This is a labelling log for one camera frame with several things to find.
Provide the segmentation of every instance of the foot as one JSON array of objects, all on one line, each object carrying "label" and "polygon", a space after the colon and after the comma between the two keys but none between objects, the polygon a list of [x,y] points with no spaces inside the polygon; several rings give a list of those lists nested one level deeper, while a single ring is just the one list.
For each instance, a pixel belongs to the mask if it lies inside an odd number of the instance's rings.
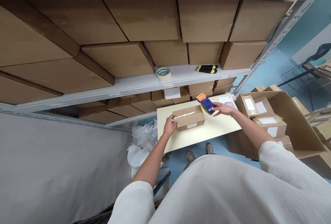
[{"label": "foot", "polygon": [[206,144],[206,153],[207,154],[213,154],[214,153],[213,146],[209,142]]},{"label": "foot", "polygon": [[190,160],[192,160],[194,158],[195,158],[194,157],[194,154],[191,151],[187,151],[186,152],[186,159],[187,159],[187,161],[190,161]]}]

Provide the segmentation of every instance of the white label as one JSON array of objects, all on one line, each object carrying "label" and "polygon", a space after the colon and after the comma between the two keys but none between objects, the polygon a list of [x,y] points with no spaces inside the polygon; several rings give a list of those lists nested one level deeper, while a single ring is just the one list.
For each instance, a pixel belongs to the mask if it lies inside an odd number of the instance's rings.
[{"label": "white label", "polygon": [[253,102],[251,99],[245,99],[246,106],[248,110],[255,110]]},{"label": "white label", "polygon": [[195,126],[197,126],[197,122],[195,122],[195,123],[192,123],[192,124],[188,124],[187,125],[187,129],[189,129],[189,128],[194,128]]},{"label": "white label", "polygon": [[265,109],[265,107],[263,105],[263,102],[258,102],[255,105],[256,105],[256,108],[258,109],[260,114],[263,114],[263,113],[267,112],[267,110]]},{"label": "white label", "polygon": [[277,136],[277,129],[278,127],[269,127],[268,128],[268,134],[270,134],[272,137]]},{"label": "white label", "polygon": [[259,121],[262,122],[262,124],[277,123],[277,121],[272,117],[270,117],[270,118],[259,118]]}]

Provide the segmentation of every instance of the cream-colored table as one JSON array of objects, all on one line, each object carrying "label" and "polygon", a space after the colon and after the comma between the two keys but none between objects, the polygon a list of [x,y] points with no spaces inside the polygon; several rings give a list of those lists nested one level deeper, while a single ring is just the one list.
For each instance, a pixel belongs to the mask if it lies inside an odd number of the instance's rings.
[{"label": "cream-colored table", "polygon": [[[224,94],[219,96],[230,96],[230,94]],[[218,102],[219,96],[213,96],[209,99],[212,102]],[[157,110],[158,115],[158,137],[163,134],[165,120],[169,117],[173,111],[189,108],[192,106],[200,105],[198,101],[186,102],[181,104],[176,104],[164,108],[159,108]],[[237,130],[240,130],[241,127],[239,124],[228,115],[219,115],[217,117],[212,117],[208,115],[205,111],[203,111],[205,121],[201,126],[197,126],[194,128],[186,129],[183,131],[176,130],[173,135],[170,137],[167,146],[165,147],[165,153],[170,152],[182,147],[186,147],[201,141],[209,140],[211,138],[224,135],[227,133],[231,133]]]}]

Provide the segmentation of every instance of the white wall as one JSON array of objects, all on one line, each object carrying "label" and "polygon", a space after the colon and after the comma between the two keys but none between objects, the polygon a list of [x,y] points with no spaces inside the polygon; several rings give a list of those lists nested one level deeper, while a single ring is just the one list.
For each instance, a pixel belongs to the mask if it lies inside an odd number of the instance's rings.
[{"label": "white wall", "polygon": [[130,135],[0,113],[0,223],[98,214],[130,182]]}]

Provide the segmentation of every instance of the packing tape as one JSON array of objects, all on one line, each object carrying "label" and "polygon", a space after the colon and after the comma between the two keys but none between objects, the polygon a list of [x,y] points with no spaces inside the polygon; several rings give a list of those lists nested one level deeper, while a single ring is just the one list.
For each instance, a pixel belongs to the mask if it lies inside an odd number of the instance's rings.
[{"label": "packing tape", "polygon": [[170,72],[170,69],[167,67],[160,67],[159,69],[157,69],[156,75],[162,81],[167,81],[167,80],[171,79],[171,72]]}]

